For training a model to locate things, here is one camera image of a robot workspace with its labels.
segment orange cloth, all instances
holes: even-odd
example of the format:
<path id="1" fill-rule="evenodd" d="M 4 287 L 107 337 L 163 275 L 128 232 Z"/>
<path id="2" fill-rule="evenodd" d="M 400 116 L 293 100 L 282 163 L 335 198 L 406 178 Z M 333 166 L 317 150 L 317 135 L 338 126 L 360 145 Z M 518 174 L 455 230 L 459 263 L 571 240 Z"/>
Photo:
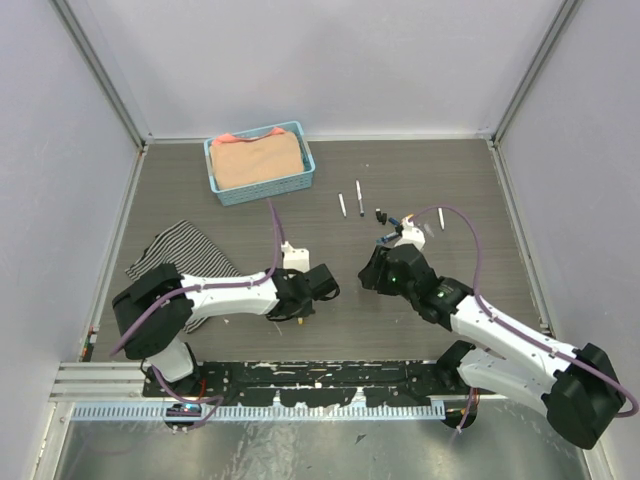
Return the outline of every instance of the orange cloth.
<path id="1" fill-rule="evenodd" d="M 213 175 L 221 190 L 304 171 L 298 139 L 285 130 L 272 131 L 259 139 L 222 135 L 212 142 L 209 153 Z"/>

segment blue basket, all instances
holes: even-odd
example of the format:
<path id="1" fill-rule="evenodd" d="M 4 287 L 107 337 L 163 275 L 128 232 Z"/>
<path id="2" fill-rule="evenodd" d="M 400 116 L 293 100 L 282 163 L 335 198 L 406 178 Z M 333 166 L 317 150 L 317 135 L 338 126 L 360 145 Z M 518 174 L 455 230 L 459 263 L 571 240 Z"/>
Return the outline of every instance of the blue basket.
<path id="1" fill-rule="evenodd" d="M 250 202 L 251 200 L 257 200 L 259 198 L 272 197 L 282 193 L 302 190 L 303 188 L 309 188 L 313 183 L 313 172 L 316 170 L 316 164 L 313 162 L 313 156 L 309 150 L 309 145 L 307 145 L 307 142 L 304 140 L 304 131 L 302 130 L 300 123 L 278 123 L 267 127 L 255 128 L 253 130 L 245 130 L 244 132 L 234 133 L 233 135 L 243 138 L 262 137 L 273 130 L 274 127 L 280 127 L 288 132 L 295 133 L 298 143 L 300 144 L 300 152 L 302 152 L 304 172 L 296 173 L 295 175 L 288 175 L 282 178 L 276 178 L 274 180 L 268 180 L 266 182 L 252 183 L 251 185 L 244 185 L 242 187 L 220 190 L 213 176 L 211 154 L 209 153 L 209 148 L 215 138 L 209 138 L 204 142 L 204 154 L 207 162 L 207 171 L 209 172 L 211 191 L 218 196 L 218 199 L 225 207 L 235 205 L 237 203 Z"/>

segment black and white striped fabric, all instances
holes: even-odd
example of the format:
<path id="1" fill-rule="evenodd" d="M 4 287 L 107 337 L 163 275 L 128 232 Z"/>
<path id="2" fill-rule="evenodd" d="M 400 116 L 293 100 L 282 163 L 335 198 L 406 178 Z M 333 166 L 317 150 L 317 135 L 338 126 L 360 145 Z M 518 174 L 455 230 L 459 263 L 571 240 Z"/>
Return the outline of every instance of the black and white striped fabric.
<path id="1" fill-rule="evenodd" d="M 178 272 L 196 277 L 241 276 L 226 255 L 187 220 L 181 220 L 157 235 L 142 257 L 125 273 L 135 282 L 162 263 L 173 263 Z M 206 318 L 190 319 L 184 331 L 191 333 L 206 321 Z"/>

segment floor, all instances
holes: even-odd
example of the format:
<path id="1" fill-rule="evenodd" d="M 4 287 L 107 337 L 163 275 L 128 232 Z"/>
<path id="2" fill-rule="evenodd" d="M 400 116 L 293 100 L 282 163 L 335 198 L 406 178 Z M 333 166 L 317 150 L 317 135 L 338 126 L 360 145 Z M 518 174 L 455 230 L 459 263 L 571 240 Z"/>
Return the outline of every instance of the floor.
<path id="1" fill-rule="evenodd" d="M 586 480 L 582 452 L 522 405 L 483 399 L 462 435 L 437 420 L 71 421 L 57 480 Z"/>
<path id="2" fill-rule="evenodd" d="M 483 295 L 496 307 L 537 328 L 539 320 L 486 143 L 456 141 L 315 142 L 317 169 L 311 189 L 274 197 L 288 240 L 326 263 L 341 295 L 317 305 L 302 326 L 274 324 L 250 315 L 210 319 L 183 335 L 199 360 L 436 359 L 455 335 L 421 320 L 400 298 L 359 286 L 375 240 L 391 229 L 376 207 L 396 218 L 435 203 L 451 204 L 476 224 L 484 245 Z M 366 215 L 358 215 L 360 180 Z M 343 192 L 347 218 L 338 203 Z M 93 360 L 108 359 L 118 332 L 110 299 L 130 282 L 124 269 L 153 237 L 187 219 L 200 228 L 243 273 L 269 267 L 272 230 L 264 201 L 222 207 L 209 187 L 202 145 L 152 145 L 136 195 L 102 314 Z M 476 253 L 470 232 L 454 214 L 424 217 L 433 237 L 424 253 L 440 275 L 471 283 Z"/>

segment white wall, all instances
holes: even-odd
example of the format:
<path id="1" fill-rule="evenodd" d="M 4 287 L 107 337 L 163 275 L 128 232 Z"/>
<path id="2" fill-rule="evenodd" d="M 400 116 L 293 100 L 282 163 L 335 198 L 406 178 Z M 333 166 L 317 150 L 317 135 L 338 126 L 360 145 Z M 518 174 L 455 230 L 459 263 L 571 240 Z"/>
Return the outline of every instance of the white wall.
<path id="1" fill-rule="evenodd" d="M 640 4 L 586 1 L 518 113 L 504 154 L 561 338 L 592 342 L 640 395 Z M 615 420 L 619 479 L 640 418 Z"/>
<path id="2" fill-rule="evenodd" d="M 58 363 L 82 327 L 135 148 L 48 2 L 0 3 L 2 473 L 35 460 Z"/>
<path id="3" fill-rule="evenodd" d="M 70 0 L 156 138 L 493 132 L 558 0 Z"/>

